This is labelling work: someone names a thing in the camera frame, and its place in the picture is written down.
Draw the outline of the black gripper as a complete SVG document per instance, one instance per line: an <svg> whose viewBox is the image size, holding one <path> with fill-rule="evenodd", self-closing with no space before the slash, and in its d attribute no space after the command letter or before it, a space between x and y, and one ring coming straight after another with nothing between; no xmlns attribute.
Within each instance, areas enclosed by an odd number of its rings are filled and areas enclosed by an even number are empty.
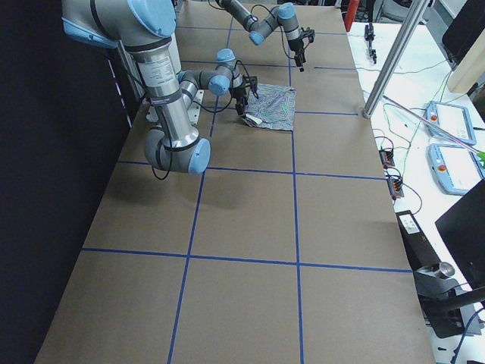
<svg viewBox="0 0 485 364"><path fill-rule="evenodd" d="M243 85L235 86L230 89L231 98L236 101L236 112L239 116L246 115L246 87Z"/></svg>
<svg viewBox="0 0 485 364"><path fill-rule="evenodd" d="M305 52L304 52L304 41L300 38L291 39L288 41L289 48L292 52L294 52L293 60L296 64L296 67L299 69L300 72L303 72L304 63L306 62L305 59Z"/></svg>

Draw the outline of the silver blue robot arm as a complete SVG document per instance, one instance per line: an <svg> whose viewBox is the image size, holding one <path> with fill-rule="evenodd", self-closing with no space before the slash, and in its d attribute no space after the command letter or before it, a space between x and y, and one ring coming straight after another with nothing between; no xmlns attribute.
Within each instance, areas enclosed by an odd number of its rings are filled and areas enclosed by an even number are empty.
<svg viewBox="0 0 485 364"><path fill-rule="evenodd" d="M300 72L304 71L305 47L314 42L315 31L310 27L301 27L296 15L296 6L287 2L268 10L268 15L258 19L239 1L226 0L216 3L231 14L249 33L249 38L256 45L261 45L274 31L281 29L288 42L289 50Z"/></svg>
<svg viewBox="0 0 485 364"><path fill-rule="evenodd" d="M200 137L188 109L198 90L216 96L229 93L243 115L248 101L246 82L230 49L217 53L213 71L176 72L169 47L176 27L170 1L64 1L65 33L79 42L114 49L122 43L141 73L142 85L155 107L160 126L145 140L145 157L153 168L201 174L208 166L211 145Z"/></svg>

